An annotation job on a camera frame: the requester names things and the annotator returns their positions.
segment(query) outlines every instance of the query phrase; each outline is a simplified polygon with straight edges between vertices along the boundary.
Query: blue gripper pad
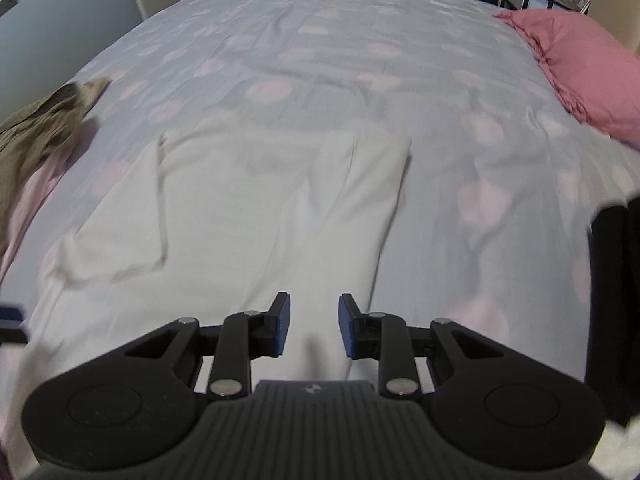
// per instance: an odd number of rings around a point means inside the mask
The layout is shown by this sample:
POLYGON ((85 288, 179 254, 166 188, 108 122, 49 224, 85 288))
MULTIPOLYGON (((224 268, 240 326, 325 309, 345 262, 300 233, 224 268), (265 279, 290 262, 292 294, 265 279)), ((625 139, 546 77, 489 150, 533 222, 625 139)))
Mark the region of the blue gripper pad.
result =
POLYGON ((344 351, 347 353, 347 357, 353 358, 356 353, 356 337, 353 331, 353 319, 351 319, 347 305, 344 303, 344 294, 338 300, 338 324, 340 325, 344 351))
POLYGON ((27 336, 22 329, 24 316, 16 306, 0 304, 0 344, 26 344, 27 336))
POLYGON ((278 331, 276 332, 276 348, 278 349, 278 355, 282 355, 284 351, 284 343, 287 339, 287 332, 289 331, 289 321, 291 320, 291 297, 287 294, 287 299, 282 305, 280 314, 278 315, 278 331))

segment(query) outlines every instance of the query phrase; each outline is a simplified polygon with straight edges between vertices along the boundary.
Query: olive green cloth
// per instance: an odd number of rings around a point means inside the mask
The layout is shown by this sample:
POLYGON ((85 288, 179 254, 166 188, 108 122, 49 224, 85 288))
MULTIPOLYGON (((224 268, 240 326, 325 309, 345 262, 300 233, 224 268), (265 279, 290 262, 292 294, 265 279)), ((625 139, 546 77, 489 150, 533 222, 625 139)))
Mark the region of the olive green cloth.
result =
POLYGON ((25 106, 0 123, 0 258, 7 248, 7 225, 27 179, 55 149, 72 149, 80 123, 109 84, 96 78, 69 83, 25 106))

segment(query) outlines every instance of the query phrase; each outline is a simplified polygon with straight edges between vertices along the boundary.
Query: bed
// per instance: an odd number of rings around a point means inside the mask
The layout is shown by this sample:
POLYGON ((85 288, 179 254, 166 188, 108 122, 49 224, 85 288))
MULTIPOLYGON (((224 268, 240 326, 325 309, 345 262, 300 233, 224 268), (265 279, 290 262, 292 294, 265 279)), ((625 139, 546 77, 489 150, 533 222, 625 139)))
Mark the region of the bed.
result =
MULTIPOLYGON (((78 73, 111 85, 0 299, 33 313, 49 248, 163 131, 219 110, 307 133, 366 119, 411 139, 369 310, 413 326, 449 317, 583 378, 588 225, 640 189, 640 154, 571 117, 495 12, 473 0, 183 0, 156 14, 78 73)), ((0 350, 2 417, 19 355, 0 350)), ((357 363, 348 377, 374 370, 357 363)))

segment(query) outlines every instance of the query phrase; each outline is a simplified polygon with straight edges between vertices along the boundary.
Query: metal screw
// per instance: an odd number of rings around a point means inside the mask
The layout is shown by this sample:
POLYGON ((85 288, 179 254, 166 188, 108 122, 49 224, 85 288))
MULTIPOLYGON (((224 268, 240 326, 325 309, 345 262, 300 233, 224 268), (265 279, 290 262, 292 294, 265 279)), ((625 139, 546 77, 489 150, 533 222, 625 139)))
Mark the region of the metal screw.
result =
POLYGON ((218 379, 209 385, 209 390, 220 397, 228 397, 239 394, 242 384, 235 379, 218 379))
POLYGON ((406 377, 397 377, 386 382, 386 389, 396 395, 411 395, 418 389, 418 383, 406 377))

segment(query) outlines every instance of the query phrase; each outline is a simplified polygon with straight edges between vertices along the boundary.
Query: white wall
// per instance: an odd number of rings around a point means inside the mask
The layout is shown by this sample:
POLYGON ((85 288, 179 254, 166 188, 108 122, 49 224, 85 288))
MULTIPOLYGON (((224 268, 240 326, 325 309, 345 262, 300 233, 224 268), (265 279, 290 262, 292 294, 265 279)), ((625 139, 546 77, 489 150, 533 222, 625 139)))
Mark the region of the white wall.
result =
POLYGON ((135 0, 18 0, 0 16, 0 121, 141 21, 135 0))

